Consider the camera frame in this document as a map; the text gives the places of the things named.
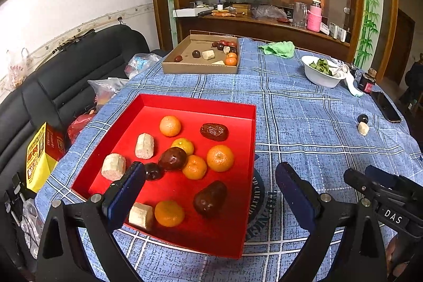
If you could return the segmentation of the person right hand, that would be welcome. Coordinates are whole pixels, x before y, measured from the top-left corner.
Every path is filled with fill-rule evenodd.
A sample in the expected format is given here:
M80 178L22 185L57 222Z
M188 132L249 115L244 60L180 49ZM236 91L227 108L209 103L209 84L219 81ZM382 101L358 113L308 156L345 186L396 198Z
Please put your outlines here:
M395 235L395 237L393 237L387 248L386 248L386 259L387 259L387 271L388 273L390 273L392 271L392 256L394 254L394 251L396 249L396 244L397 244L397 236Z

